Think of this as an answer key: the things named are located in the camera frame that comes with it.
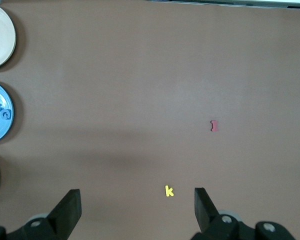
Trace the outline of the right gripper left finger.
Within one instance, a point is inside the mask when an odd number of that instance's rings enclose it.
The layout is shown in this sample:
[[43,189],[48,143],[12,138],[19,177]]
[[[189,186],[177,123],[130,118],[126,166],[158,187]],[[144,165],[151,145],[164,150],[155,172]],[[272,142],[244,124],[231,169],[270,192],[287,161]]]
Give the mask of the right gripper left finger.
[[67,240],[81,216],[81,192],[71,189],[46,217],[34,218],[10,233],[0,226],[0,240]]

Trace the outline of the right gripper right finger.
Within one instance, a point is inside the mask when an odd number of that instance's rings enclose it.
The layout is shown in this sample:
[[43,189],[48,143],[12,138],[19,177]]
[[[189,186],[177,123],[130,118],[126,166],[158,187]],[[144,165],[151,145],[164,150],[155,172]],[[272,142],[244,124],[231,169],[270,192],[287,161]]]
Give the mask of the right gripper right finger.
[[228,213],[219,213],[203,187],[194,189],[194,213],[200,228],[193,240],[294,240],[281,224],[259,221],[249,227]]

